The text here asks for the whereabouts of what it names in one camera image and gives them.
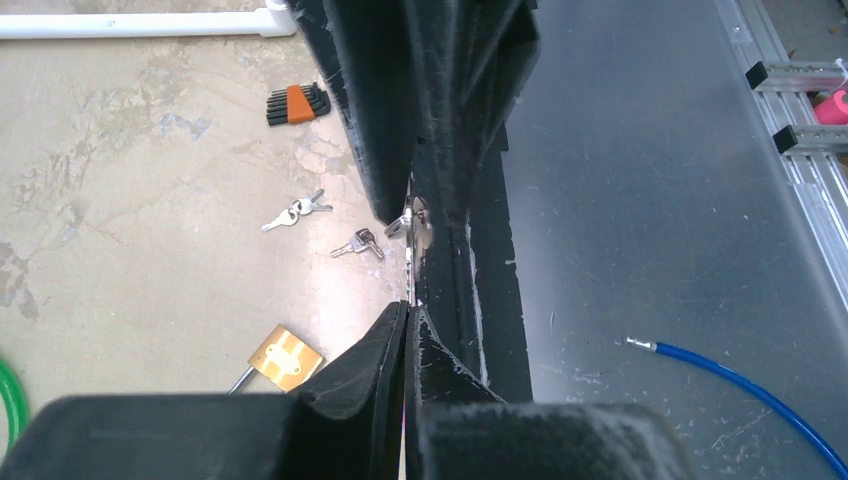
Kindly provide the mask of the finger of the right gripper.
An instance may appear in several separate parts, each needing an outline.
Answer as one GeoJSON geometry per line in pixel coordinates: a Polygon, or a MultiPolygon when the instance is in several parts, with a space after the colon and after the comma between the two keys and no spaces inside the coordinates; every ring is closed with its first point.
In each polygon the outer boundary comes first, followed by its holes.
{"type": "Polygon", "coordinates": [[[288,6],[336,102],[373,215],[389,224],[404,209],[419,126],[404,5],[288,6]]]}
{"type": "Polygon", "coordinates": [[[404,4],[427,159],[444,199],[469,196],[532,69],[535,1],[404,4]]]}

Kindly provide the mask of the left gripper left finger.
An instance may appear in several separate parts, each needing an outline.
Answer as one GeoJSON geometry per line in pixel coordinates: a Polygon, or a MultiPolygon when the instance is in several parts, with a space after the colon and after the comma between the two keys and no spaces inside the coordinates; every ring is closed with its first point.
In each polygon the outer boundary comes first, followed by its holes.
{"type": "Polygon", "coordinates": [[[404,406],[406,301],[389,303],[366,334],[291,392],[296,479],[396,479],[404,406]]]}

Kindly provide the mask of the black headed key bunch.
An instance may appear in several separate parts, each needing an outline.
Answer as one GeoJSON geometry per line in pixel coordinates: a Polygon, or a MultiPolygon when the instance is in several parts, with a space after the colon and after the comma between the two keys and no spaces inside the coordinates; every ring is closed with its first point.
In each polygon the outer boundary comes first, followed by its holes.
{"type": "Polygon", "coordinates": [[[344,245],[333,249],[330,256],[338,258],[349,253],[359,254],[364,251],[370,251],[378,260],[385,258],[383,250],[377,244],[375,234],[368,228],[357,230],[344,245]]]}

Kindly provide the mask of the large brass padlock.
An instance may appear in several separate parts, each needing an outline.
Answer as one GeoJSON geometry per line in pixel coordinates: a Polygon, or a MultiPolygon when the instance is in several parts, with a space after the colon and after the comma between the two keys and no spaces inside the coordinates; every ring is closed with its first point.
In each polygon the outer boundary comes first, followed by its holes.
{"type": "Polygon", "coordinates": [[[247,369],[227,392],[239,392],[255,375],[264,376],[283,392],[309,380],[324,357],[289,329],[277,325],[247,361],[247,369]]]}

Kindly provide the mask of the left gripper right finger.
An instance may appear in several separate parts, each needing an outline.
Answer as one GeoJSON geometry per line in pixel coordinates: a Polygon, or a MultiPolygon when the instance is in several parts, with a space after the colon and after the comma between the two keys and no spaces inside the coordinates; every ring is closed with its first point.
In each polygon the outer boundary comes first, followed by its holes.
{"type": "Polygon", "coordinates": [[[492,459],[486,409],[500,398],[441,341],[416,307],[406,338],[405,460],[408,479],[482,479],[492,459]]]}

